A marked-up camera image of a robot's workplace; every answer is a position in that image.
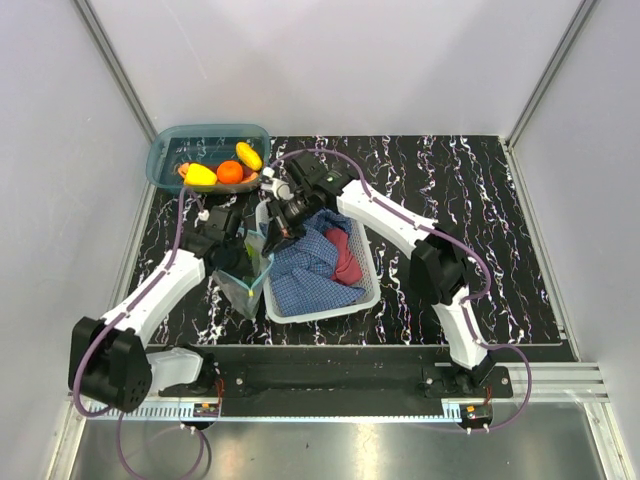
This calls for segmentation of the clear zip top bag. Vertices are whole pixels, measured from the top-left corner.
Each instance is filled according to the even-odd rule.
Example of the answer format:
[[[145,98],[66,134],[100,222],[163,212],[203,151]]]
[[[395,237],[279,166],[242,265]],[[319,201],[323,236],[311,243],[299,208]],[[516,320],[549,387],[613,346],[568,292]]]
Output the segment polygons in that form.
[[[262,250],[264,235],[255,230],[248,230],[244,240],[249,240]],[[211,276],[221,288],[232,308],[246,319],[254,319],[259,310],[263,288],[272,267],[274,255],[263,256],[259,264],[253,263],[254,275],[237,278],[223,271],[214,271]]]

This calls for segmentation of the fake orange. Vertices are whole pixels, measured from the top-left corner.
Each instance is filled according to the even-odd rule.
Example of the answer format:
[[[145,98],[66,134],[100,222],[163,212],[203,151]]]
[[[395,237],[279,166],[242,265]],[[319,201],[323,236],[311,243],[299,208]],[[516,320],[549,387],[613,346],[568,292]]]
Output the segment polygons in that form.
[[[216,175],[221,184],[240,184],[244,179],[244,170],[238,161],[227,160],[217,167]]]

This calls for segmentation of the fake yellow banana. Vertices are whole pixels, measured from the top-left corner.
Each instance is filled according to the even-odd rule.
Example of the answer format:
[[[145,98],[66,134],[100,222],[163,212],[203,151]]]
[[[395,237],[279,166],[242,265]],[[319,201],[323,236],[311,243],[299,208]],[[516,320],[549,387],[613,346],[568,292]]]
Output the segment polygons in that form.
[[[263,167],[261,156],[246,142],[238,142],[235,146],[238,159],[253,171],[260,171]]]

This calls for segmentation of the fake yellow lemon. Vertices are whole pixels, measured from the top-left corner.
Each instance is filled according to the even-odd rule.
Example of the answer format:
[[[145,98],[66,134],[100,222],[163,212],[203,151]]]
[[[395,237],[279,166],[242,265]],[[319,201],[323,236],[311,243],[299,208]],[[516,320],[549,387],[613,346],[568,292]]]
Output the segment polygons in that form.
[[[210,168],[198,163],[185,163],[179,173],[183,183],[188,186],[210,187],[218,182],[216,173]]]

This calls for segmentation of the fake carrot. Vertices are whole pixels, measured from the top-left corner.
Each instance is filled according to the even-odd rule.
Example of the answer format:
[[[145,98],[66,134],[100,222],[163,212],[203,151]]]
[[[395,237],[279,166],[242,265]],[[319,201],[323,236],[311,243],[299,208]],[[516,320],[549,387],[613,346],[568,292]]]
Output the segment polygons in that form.
[[[178,172],[179,175],[180,175],[179,169],[183,164],[181,164],[177,169],[177,172]],[[216,173],[216,169],[217,169],[217,167],[219,165],[217,165],[217,166],[204,165],[204,166],[210,168],[211,170],[213,170]],[[185,185],[184,183],[183,184],[185,186],[191,188],[192,190],[196,191],[196,192],[199,192],[199,193],[210,193],[210,192],[222,191],[224,189],[233,189],[233,188],[236,188],[236,187],[249,185],[251,182],[253,182],[253,181],[258,179],[258,173],[256,171],[253,171],[253,170],[251,170],[250,168],[248,168],[248,167],[246,167],[244,165],[242,165],[242,167],[243,167],[243,170],[244,170],[244,179],[240,184],[225,185],[225,184],[221,184],[221,183],[217,182],[214,186],[210,186],[210,187],[196,187],[196,186],[188,186],[188,185]]]

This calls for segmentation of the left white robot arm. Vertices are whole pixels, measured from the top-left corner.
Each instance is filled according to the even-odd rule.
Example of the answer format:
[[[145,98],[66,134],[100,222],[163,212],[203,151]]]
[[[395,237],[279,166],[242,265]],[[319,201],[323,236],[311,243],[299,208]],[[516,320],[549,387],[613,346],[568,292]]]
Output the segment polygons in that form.
[[[250,273],[242,215],[213,207],[193,229],[179,229],[158,267],[119,305],[99,319],[81,318],[71,334],[68,385],[77,410],[81,400],[130,413],[150,394],[185,387],[196,396],[215,387],[214,358],[188,345],[148,353],[154,332],[173,308],[208,276]]]

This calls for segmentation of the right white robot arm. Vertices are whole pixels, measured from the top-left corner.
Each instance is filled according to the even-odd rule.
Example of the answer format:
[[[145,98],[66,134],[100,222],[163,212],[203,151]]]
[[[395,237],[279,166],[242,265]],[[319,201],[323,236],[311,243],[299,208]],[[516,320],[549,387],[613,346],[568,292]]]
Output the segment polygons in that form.
[[[298,150],[278,159],[261,173],[268,194],[267,252],[283,249],[302,238],[304,224],[322,209],[361,223],[391,242],[409,260],[409,284],[435,311],[449,346],[451,367],[445,375],[463,396],[476,396],[490,383],[495,366],[490,347],[479,331],[472,307],[475,294],[469,280],[480,257],[458,240],[442,222],[420,216],[376,192],[361,167],[344,154],[328,168],[318,150]]]

